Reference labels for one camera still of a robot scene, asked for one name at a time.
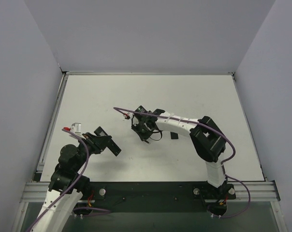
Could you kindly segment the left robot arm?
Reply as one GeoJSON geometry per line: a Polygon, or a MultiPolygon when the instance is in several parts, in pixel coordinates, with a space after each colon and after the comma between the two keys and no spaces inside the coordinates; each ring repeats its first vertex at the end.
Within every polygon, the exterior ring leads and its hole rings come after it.
{"type": "Polygon", "coordinates": [[[68,144],[60,150],[44,203],[37,218],[27,228],[29,232],[62,231],[78,201],[92,195],[90,179],[84,176],[90,156],[100,154],[107,148],[115,155],[121,151],[112,136],[101,127],[93,133],[81,133],[75,127],[64,127],[62,131],[79,144],[68,144]]]}

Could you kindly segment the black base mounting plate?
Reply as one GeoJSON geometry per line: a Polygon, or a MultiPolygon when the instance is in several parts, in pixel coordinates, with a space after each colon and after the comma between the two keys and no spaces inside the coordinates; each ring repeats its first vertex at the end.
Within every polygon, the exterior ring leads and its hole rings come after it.
{"type": "Polygon", "coordinates": [[[91,182],[90,192],[79,202],[112,213],[196,213],[207,203],[236,199],[234,186],[215,188],[206,181],[91,182]]]}

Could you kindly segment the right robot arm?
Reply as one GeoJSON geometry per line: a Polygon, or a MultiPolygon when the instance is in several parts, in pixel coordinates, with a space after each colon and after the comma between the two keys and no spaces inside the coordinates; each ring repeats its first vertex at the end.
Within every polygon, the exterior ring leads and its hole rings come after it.
{"type": "Polygon", "coordinates": [[[212,130],[200,126],[203,124],[220,132],[210,117],[189,119],[161,109],[156,109],[154,112],[147,111],[142,106],[139,106],[134,113],[129,113],[129,117],[131,129],[138,134],[143,142],[148,143],[148,139],[153,134],[162,135],[164,131],[190,138],[197,155],[206,163],[208,184],[215,188],[223,185],[226,177],[219,156],[225,151],[226,141],[212,130]]]}

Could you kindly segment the aluminium front rail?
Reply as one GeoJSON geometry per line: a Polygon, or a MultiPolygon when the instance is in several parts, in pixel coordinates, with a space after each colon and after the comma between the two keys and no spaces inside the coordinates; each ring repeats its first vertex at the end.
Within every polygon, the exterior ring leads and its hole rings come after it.
{"type": "MultiPolygon", "coordinates": [[[[236,202],[246,202],[248,192],[239,182],[229,182],[233,184],[236,202]]],[[[281,200],[275,181],[245,181],[244,184],[250,191],[251,202],[279,202],[281,200]]],[[[25,184],[21,202],[39,203],[45,199],[48,189],[48,182],[28,182],[25,184]]]]}

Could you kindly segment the black battery cover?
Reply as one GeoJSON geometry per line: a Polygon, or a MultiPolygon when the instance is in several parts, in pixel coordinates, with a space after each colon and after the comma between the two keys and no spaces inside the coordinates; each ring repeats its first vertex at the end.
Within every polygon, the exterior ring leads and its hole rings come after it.
{"type": "Polygon", "coordinates": [[[177,140],[179,138],[178,134],[175,132],[170,132],[170,136],[171,136],[171,140],[177,140]]]}

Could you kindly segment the black remote control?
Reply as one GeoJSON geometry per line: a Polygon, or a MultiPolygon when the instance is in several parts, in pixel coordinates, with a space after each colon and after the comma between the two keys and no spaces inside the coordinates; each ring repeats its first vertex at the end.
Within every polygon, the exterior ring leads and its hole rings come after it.
{"type": "Polygon", "coordinates": [[[111,145],[112,145],[112,153],[115,157],[117,157],[120,152],[122,151],[121,148],[112,140],[111,141],[111,145]]]}

